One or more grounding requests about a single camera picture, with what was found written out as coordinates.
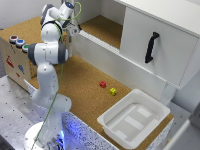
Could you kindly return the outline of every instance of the yellow cube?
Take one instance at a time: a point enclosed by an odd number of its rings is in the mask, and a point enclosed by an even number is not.
[[[116,92],[117,92],[116,89],[114,89],[114,88],[110,89],[110,94],[111,95],[115,96]]]

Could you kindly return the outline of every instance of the white plastic tray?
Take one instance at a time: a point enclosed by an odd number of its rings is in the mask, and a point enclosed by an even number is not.
[[[97,121],[105,133],[122,147],[135,149],[169,113],[169,108],[135,89]]]

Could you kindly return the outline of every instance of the cabinet door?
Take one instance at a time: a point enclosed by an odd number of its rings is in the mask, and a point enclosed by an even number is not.
[[[153,32],[159,37],[154,40],[153,60],[145,63]],[[178,86],[197,40],[178,28],[126,8],[120,54]]]

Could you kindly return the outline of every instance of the cabinet handle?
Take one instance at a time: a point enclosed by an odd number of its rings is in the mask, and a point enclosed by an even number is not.
[[[149,63],[150,61],[153,60],[153,57],[151,56],[152,50],[153,50],[153,45],[154,45],[154,40],[158,38],[160,35],[156,32],[153,32],[153,36],[151,37],[145,57],[145,63]]]

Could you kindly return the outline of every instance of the red cube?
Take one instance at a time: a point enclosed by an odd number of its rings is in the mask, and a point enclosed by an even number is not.
[[[106,82],[105,82],[105,81],[101,81],[101,82],[100,82],[100,86],[101,86],[102,88],[105,88],[105,87],[106,87]]]

